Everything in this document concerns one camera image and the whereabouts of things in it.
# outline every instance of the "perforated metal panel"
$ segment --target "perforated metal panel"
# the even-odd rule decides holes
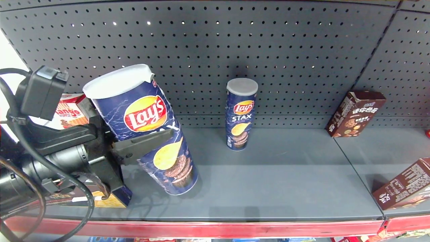
[[[357,89],[388,99],[379,116],[430,116],[430,15],[399,11]]]
[[[70,3],[90,3],[90,2],[107,2],[115,0],[2,0],[0,2],[0,12],[14,9],[34,8],[42,6],[52,6]],[[333,2],[347,2],[347,3],[363,3],[360,0],[329,0]],[[365,4],[377,4],[396,6],[399,0],[367,0]]]
[[[430,12],[430,0],[403,1],[400,5],[400,9]]]
[[[147,63],[177,114],[224,113],[235,77],[259,83],[259,115],[331,115],[393,8],[322,2],[103,2],[3,12],[30,68],[70,72],[68,92]]]

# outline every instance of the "chip canister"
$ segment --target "chip canister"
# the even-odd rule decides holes
[[[227,83],[225,128],[227,146],[234,151],[246,148],[255,113],[258,84],[248,78],[235,78]]]
[[[118,140],[173,129],[173,137],[138,163],[168,194],[190,190],[198,173],[187,142],[164,92],[145,64],[100,76],[83,87]]]

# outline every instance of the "blue can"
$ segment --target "blue can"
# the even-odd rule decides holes
[[[255,113],[258,84],[248,78],[235,78],[227,83],[225,130],[227,146],[234,151],[246,148]]]
[[[180,195],[197,181],[187,142],[164,92],[147,65],[125,67],[100,76],[83,87],[118,140],[173,129],[173,137],[138,159],[168,194]]]

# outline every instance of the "white plastic lid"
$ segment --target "white plastic lid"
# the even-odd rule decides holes
[[[148,65],[131,65],[90,81],[83,86],[82,91],[89,99],[118,96],[137,87],[144,81],[151,82],[153,75]]]
[[[258,90],[258,84],[249,78],[235,78],[227,82],[227,90],[239,96],[250,96]]]

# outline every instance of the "black cable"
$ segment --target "black cable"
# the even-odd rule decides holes
[[[24,71],[24,70],[17,69],[17,68],[4,68],[4,69],[0,69],[0,75],[11,74],[11,73],[20,74],[20,75],[23,75],[25,77],[28,77],[28,76],[31,75],[31,72]]]
[[[15,96],[13,95],[11,89],[7,85],[7,83],[0,78],[0,89],[3,92],[4,96],[6,97],[7,102],[9,103],[9,110],[13,117],[17,118],[19,116],[19,109],[18,105],[15,100]],[[56,172],[60,177],[65,178],[72,182],[77,188],[81,189],[82,192],[85,194],[87,200],[88,200],[88,210],[85,215],[85,217],[81,220],[81,222],[69,233],[65,234],[64,236],[58,238],[55,240],[55,242],[63,242],[66,241],[68,238],[72,237],[74,234],[76,234],[79,230],[82,229],[82,227],[88,222],[89,218],[91,217],[93,211],[94,211],[94,197],[91,193],[91,191],[86,187],[81,181],[76,179],[75,177],[65,173],[62,169],[60,169],[55,164],[51,163],[48,159],[46,159],[43,155],[41,155],[26,139],[25,135],[22,132],[21,126],[17,122],[12,122],[13,130],[15,132],[16,137],[19,139],[21,145],[24,147],[24,149],[31,155],[33,158],[35,158],[37,161],[39,161],[42,165],[47,167],[48,169]]]
[[[10,242],[22,241],[9,229],[9,227],[3,222],[3,220],[0,221],[0,231]]]
[[[17,166],[15,166],[15,164],[13,164],[12,162],[8,162],[5,158],[1,156],[0,156],[0,164],[2,164],[7,169],[11,170],[20,178],[22,178],[25,181],[25,183],[33,189],[33,191],[37,194],[39,198],[39,203],[40,203],[39,214],[37,216],[37,219],[34,225],[23,236],[21,236],[21,239],[25,239],[27,238],[27,236],[32,234],[37,229],[43,217],[45,216],[46,200],[45,200],[45,197],[43,196],[43,193],[40,187],[26,173],[24,173]]]

